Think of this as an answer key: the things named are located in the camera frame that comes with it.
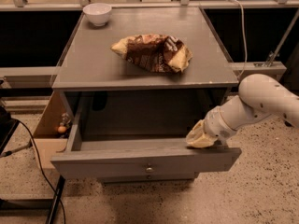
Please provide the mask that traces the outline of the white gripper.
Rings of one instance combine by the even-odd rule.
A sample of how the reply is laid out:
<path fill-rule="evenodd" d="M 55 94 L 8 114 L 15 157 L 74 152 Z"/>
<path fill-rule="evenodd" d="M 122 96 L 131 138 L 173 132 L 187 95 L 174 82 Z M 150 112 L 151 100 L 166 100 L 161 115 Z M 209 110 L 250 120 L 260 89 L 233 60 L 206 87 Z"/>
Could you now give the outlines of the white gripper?
<path fill-rule="evenodd" d="M 234 135 L 236 131 L 225 122 L 221 107 L 216 106 L 193 126 L 186 135 L 186 142 L 190 147 L 205 148 L 213 146 L 217 140 L 225 143 Z"/>

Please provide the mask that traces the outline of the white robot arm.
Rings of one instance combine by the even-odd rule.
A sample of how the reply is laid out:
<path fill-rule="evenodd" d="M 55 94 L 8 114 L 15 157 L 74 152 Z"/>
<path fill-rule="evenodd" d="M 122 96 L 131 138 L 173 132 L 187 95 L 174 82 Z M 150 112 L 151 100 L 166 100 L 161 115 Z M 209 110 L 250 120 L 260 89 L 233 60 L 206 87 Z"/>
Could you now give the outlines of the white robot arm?
<path fill-rule="evenodd" d="M 239 83 L 238 95 L 209 110 L 193 126 L 186 142 L 195 148 L 225 144 L 240 128 L 272 116 L 298 128 L 299 97 L 267 75 L 249 75 Z"/>

